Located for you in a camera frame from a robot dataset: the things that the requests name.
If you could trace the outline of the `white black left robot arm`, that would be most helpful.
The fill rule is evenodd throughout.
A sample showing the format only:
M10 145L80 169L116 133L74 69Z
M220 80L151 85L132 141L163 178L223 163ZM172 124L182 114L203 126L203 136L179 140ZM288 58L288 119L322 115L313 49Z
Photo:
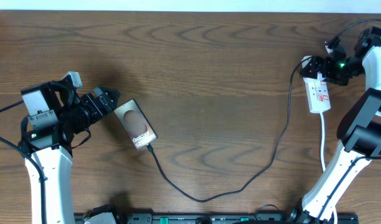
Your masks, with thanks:
M71 81L22 90L29 112L21 124L25 165L31 180L33 223L74 223L72 141L116 109L120 92L98 86L79 96Z

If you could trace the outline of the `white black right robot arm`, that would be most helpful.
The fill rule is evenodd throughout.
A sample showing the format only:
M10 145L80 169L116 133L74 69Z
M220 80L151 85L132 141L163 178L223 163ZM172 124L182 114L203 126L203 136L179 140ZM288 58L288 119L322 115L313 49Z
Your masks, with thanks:
M325 48L328 57L305 56L301 61L310 111L329 109L328 83L346 86L363 74L365 93L341 120L336 151L322 176L291 212L288 221L295 223L333 220L336 204L359 172L381 159L381 28L362 31L352 57L347 57L338 35Z

